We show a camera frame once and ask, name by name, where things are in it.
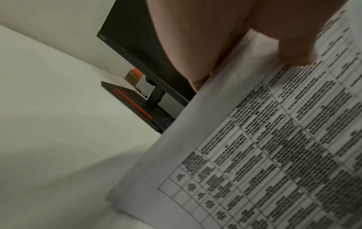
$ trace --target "orange object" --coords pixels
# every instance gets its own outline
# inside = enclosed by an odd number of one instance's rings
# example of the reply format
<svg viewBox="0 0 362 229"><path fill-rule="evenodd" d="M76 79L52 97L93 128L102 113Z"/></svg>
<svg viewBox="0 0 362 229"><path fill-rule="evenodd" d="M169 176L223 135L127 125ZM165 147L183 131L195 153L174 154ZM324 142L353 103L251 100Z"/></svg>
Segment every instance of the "orange object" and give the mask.
<svg viewBox="0 0 362 229"><path fill-rule="evenodd" d="M143 73L141 73L140 70L136 69L136 68L133 68L133 72L138 75L139 77L142 77L143 76Z"/></svg>
<svg viewBox="0 0 362 229"><path fill-rule="evenodd" d="M141 111L144 115L147 116L147 118L149 119L153 119L149 114L147 114L146 111L144 111L142 108L140 108L137 104L135 104L130 98L128 98L125 94L123 94L120 90L115 89L115 91L122 96L123 98L125 98L128 102L130 102L133 106L135 106L139 111Z"/></svg>

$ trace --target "white sheet of paper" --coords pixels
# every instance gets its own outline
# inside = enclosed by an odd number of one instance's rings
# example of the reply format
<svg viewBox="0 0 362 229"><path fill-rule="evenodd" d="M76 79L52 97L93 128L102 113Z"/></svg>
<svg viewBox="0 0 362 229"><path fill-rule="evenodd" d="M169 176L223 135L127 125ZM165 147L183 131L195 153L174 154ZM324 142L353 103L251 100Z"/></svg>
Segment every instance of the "white sheet of paper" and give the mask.
<svg viewBox="0 0 362 229"><path fill-rule="evenodd" d="M108 200L158 229L360 228L362 54L346 15L302 68L251 32Z"/></svg>

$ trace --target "monitor screen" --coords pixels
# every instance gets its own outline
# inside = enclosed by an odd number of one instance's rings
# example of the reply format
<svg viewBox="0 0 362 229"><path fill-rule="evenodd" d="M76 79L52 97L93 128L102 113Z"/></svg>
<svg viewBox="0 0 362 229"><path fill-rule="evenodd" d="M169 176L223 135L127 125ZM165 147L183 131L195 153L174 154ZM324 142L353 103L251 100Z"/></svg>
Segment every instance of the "monitor screen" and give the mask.
<svg viewBox="0 0 362 229"><path fill-rule="evenodd" d="M163 51L146 0L117 0L98 37L182 105L195 95Z"/></svg>

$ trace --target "white desk surface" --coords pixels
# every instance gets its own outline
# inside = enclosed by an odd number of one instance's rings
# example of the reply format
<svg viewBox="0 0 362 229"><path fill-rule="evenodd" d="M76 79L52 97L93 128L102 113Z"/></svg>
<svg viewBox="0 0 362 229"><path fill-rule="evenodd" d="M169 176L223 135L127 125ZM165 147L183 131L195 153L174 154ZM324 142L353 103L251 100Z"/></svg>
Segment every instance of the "white desk surface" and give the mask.
<svg viewBox="0 0 362 229"><path fill-rule="evenodd" d="M145 227L103 197L160 135L102 80L132 88L0 26L0 228Z"/></svg>

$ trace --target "wall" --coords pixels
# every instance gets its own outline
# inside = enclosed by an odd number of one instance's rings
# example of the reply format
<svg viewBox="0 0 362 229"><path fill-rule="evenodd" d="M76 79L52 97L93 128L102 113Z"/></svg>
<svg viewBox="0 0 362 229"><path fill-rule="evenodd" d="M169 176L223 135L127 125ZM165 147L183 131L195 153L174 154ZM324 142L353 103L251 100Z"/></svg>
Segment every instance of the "wall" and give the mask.
<svg viewBox="0 0 362 229"><path fill-rule="evenodd" d="M0 0L0 24L125 77L132 65L96 37L115 0Z"/></svg>

